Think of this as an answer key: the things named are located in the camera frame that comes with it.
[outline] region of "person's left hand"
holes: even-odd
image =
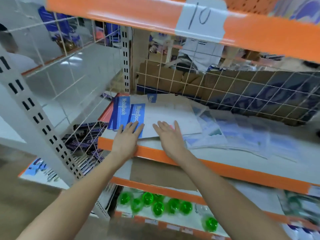
[[[144,124],[140,125],[136,131],[138,121],[128,123],[122,131],[123,125],[120,125],[119,130],[113,140],[111,154],[116,157],[120,165],[123,165],[127,160],[133,157],[137,150],[137,140]]]

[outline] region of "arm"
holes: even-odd
[[[139,126],[134,132],[137,124],[127,124],[123,132],[121,125],[114,138],[112,151],[102,163],[62,193],[31,222],[17,240],[74,239],[113,174],[136,151],[137,139],[144,126]]]
[[[289,240],[289,236],[254,203],[184,147],[178,123],[175,130],[166,122],[153,124],[168,155],[197,186],[214,217],[231,239]]]

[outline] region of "green bottle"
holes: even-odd
[[[215,232],[218,227],[218,221],[212,215],[206,215],[201,219],[202,227],[207,232]]]
[[[155,202],[158,202],[158,201],[163,202],[163,200],[165,199],[165,196],[162,194],[154,193],[153,198]]]
[[[132,193],[122,192],[118,197],[118,204],[129,205],[132,198],[133,198]]]
[[[160,201],[155,202],[152,206],[152,211],[155,217],[160,217],[165,211],[165,205]]]
[[[153,193],[144,192],[142,194],[142,201],[145,207],[151,206],[153,203],[153,200],[154,200]]]
[[[175,214],[180,206],[180,200],[171,198],[166,204],[166,210],[169,214]]]
[[[133,214],[137,214],[143,208],[143,202],[141,198],[135,198],[131,201],[131,210]]]
[[[180,205],[180,212],[183,215],[188,215],[192,211],[193,207],[192,204],[188,201],[183,201]]]

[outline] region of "floor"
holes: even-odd
[[[60,190],[19,179],[17,175],[34,159],[34,155],[0,145],[0,239],[14,240],[55,198]],[[194,236],[174,230],[159,230],[128,218],[112,218],[110,224],[89,217],[76,240],[144,240],[184,239]]]

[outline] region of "handwritten number 10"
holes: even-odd
[[[195,18],[196,12],[197,12],[197,10],[198,10],[198,5],[199,5],[199,3],[197,2],[197,5],[195,6],[195,9],[194,9],[194,13],[193,13],[192,18],[191,18],[191,20],[190,20],[189,28],[188,28],[188,29],[190,29],[191,24],[192,24],[192,22],[193,22],[193,20],[194,20],[194,18]],[[208,15],[207,15],[206,17],[205,17],[205,16],[203,17],[203,18],[205,18],[205,19],[204,19],[204,21],[202,21],[202,14],[203,14],[204,11],[206,11],[207,9],[209,9],[209,13],[208,13]],[[199,22],[200,22],[200,24],[205,24],[205,23],[208,21],[208,19],[209,19],[209,17],[210,17],[210,13],[211,13],[211,9],[210,9],[209,7],[206,7],[205,9],[203,9],[203,10],[200,12],[200,15],[199,15]]]

